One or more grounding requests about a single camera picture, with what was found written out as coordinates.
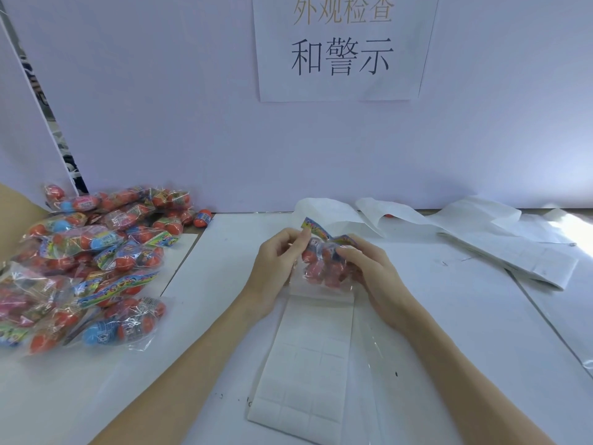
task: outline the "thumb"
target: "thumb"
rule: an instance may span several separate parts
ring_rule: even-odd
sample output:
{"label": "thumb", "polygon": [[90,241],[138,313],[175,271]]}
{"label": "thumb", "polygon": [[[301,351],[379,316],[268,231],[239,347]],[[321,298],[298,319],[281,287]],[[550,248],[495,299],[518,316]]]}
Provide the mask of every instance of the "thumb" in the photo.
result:
{"label": "thumb", "polygon": [[303,229],[291,247],[285,251],[283,256],[286,256],[286,259],[289,259],[291,262],[296,261],[302,252],[305,251],[307,245],[309,245],[310,238],[311,230],[309,228]]}
{"label": "thumb", "polygon": [[364,273],[371,265],[376,264],[370,257],[365,256],[360,250],[352,247],[338,247],[337,254],[345,260],[352,262]]}

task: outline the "chinese character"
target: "chinese character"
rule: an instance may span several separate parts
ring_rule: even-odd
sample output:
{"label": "chinese character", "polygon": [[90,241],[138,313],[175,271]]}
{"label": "chinese character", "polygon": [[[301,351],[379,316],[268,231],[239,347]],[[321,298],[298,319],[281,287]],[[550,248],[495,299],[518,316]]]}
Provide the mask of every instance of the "chinese character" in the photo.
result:
{"label": "chinese character", "polygon": [[350,68],[352,67],[352,59],[356,59],[358,54],[354,51],[354,45],[358,42],[351,42],[352,38],[344,40],[341,37],[337,39],[334,37],[327,49],[326,53],[330,55],[326,59],[331,62],[331,75],[335,74],[346,74],[350,75]]}
{"label": "chinese character", "polygon": [[297,12],[299,13],[298,19],[294,22],[296,25],[300,20],[303,14],[305,14],[305,9],[307,9],[307,25],[311,25],[311,11],[317,12],[317,8],[311,4],[311,0],[297,0],[296,7],[294,14]]}
{"label": "chinese character", "polygon": [[[386,39],[386,40],[367,40],[368,42],[391,42],[391,39]],[[373,70],[369,70],[370,74],[375,74],[376,73],[376,63],[379,60],[379,53],[387,53],[389,51],[393,51],[392,48],[389,48],[389,50],[361,50],[363,53],[375,53],[375,67],[373,68]],[[367,64],[371,61],[372,57],[369,56],[369,59],[367,59],[367,61],[365,62],[365,65],[362,66],[362,68],[359,70],[359,72],[362,71],[362,69],[364,69]],[[387,61],[385,60],[385,58],[382,56],[381,59],[383,60],[383,63],[385,64],[385,70],[389,70],[389,64],[387,63]]]}
{"label": "chinese character", "polygon": [[346,23],[365,23],[362,17],[368,4],[366,0],[346,0]]}
{"label": "chinese character", "polygon": [[[309,44],[308,48],[302,48],[302,45],[307,42],[307,39],[303,39],[300,42],[297,42],[294,45],[298,45],[298,50],[293,51],[296,53],[296,60],[295,63],[292,65],[292,68],[298,64],[298,74],[299,76],[302,74],[302,63],[307,62],[309,64],[309,73],[311,73],[312,69],[317,69],[318,72],[322,71],[322,44]],[[317,54],[317,65],[313,65],[315,57],[315,53]]]}
{"label": "chinese character", "polygon": [[375,18],[371,22],[391,22],[389,8],[393,5],[388,0],[379,0],[375,3]]}
{"label": "chinese character", "polygon": [[322,8],[323,8],[322,16],[319,17],[319,20],[321,21],[321,19],[323,17],[327,17],[326,24],[328,24],[332,20],[334,23],[342,23],[342,15],[340,15],[340,18],[338,18],[338,15],[340,14],[340,8],[342,6],[342,0],[324,0],[324,1],[325,1],[325,3],[323,3],[323,6],[322,6]]}

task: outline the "yellow surface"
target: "yellow surface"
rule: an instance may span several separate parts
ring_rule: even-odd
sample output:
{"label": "yellow surface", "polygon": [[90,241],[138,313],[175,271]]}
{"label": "yellow surface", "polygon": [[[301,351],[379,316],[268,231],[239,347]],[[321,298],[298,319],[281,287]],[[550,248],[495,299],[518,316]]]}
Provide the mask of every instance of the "yellow surface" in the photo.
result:
{"label": "yellow surface", "polygon": [[26,229],[47,216],[47,211],[34,205],[18,192],[0,184],[0,262],[8,259]]}

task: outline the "hand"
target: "hand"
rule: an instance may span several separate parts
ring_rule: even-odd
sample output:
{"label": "hand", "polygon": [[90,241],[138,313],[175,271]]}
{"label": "hand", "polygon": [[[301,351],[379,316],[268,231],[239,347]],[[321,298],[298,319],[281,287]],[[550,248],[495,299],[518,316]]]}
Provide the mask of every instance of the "hand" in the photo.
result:
{"label": "hand", "polygon": [[259,320],[270,314],[278,292],[291,275],[292,266],[305,251],[311,230],[286,228],[260,246],[253,263],[251,275],[241,292],[245,301]]}
{"label": "hand", "polygon": [[351,234],[358,250],[339,247],[337,253],[356,265],[354,279],[361,283],[369,295],[376,313],[392,328],[406,334],[411,317],[421,308],[404,285],[385,250]]}

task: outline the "person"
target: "person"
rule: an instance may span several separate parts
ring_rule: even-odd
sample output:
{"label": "person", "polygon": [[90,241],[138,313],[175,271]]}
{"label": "person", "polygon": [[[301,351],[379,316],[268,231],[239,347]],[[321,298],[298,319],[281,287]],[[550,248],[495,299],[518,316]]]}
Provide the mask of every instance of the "person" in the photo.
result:
{"label": "person", "polygon": [[[311,232],[291,228],[262,244],[245,287],[229,308],[92,442],[180,444],[227,360],[249,329],[270,314]],[[408,339],[466,445],[553,445],[461,353],[400,279],[387,254],[355,237],[338,253],[357,267],[377,314]]]}

